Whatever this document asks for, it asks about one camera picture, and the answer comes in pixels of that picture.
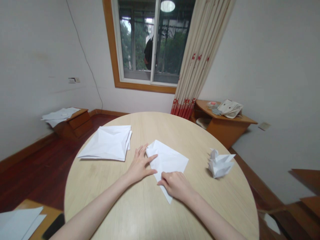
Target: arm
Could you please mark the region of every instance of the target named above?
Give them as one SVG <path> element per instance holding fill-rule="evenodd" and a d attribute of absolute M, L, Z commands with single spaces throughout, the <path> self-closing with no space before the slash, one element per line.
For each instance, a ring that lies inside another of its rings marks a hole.
<path fill-rule="evenodd" d="M 145 168 L 147 163 L 158 156 L 153 155 L 149 158 L 144 158 L 147 146 L 148 144 L 136 149 L 134 159 L 128 171 L 71 218 L 70 221 L 62 226 L 50 239 L 90 239 L 115 201 L 130 185 L 148 175 L 157 173 L 156 170 L 147 170 Z"/>
<path fill-rule="evenodd" d="M 162 172 L 158 185 L 186 204 L 204 223 L 216 240 L 245 239 L 219 213 L 217 213 L 190 185 L 182 172 Z"/>

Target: stack of paper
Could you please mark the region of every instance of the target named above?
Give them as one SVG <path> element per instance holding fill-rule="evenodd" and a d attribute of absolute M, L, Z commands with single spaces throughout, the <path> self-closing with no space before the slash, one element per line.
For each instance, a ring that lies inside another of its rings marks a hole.
<path fill-rule="evenodd" d="M 51 125 L 51 127 L 55 127 L 58 123 L 67 120 L 72 116 L 72 114 L 79 110 L 80 108 L 62 108 L 57 112 L 43 115 L 41 120 L 45 120 L 47 123 Z"/>
<path fill-rule="evenodd" d="M 212 149 L 210 154 L 209 170 L 212 172 L 214 178 L 223 177 L 228 174 L 233 166 L 233 162 L 230 162 L 235 154 L 219 155 L 218 150 Z"/>
<path fill-rule="evenodd" d="M 43 207 L 16 210 L 0 214 L 0 239 L 28 240 L 46 215 Z"/>
<path fill-rule="evenodd" d="M 131 125 L 99 127 L 77 157 L 124 161 L 131 135 Z"/>
<path fill-rule="evenodd" d="M 154 174 L 158 182 L 161 180 L 162 172 L 184 172 L 189 161 L 188 158 L 158 140 L 155 140 L 147 147 L 146 153 L 148 157 L 158 154 L 150 162 L 150 167 L 158 171 L 158 173 Z M 160 188 L 169 204 L 171 204 L 172 197 L 168 194 L 166 188 L 164 186 L 160 186 Z"/>

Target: drawer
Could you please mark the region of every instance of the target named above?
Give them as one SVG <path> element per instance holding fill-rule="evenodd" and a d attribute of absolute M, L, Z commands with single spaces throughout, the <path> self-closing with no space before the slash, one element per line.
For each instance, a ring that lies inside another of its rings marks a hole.
<path fill-rule="evenodd" d="M 85 122 L 80 127 L 75 129 L 74 133 L 78 138 L 80 138 L 82 135 L 87 133 L 91 128 L 93 128 L 93 124 L 92 124 L 91 120 L 89 119 L 89 121 Z"/>
<path fill-rule="evenodd" d="M 82 124 L 84 124 L 89 119 L 90 119 L 89 113 L 85 112 L 85 113 L 81 114 L 80 116 L 78 116 L 78 117 L 72 119 L 71 121 L 69 121 L 69 124 L 70 124 L 71 128 L 74 130 L 77 127 L 79 127 Z"/>

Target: red patterned curtain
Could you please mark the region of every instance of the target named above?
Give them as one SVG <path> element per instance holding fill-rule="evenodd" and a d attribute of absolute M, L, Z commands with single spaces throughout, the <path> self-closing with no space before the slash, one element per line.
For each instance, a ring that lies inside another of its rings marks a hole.
<path fill-rule="evenodd" d="M 189 119 L 233 5 L 234 0 L 196 1 L 171 114 Z"/>

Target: wall socket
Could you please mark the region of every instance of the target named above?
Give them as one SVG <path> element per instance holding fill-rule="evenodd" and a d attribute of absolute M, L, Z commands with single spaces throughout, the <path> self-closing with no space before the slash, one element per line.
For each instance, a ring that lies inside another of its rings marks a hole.
<path fill-rule="evenodd" d="M 271 125 L 269 123 L 263 122 L 261 123 L 258 128 L 262 129 L 263 131 L 266 131 Z"/>
<path fill-rule="evenodd" d="M 69 79 L 69 83 L 80 83 L 79 78 L 68 78 L 68 79 Z"/>

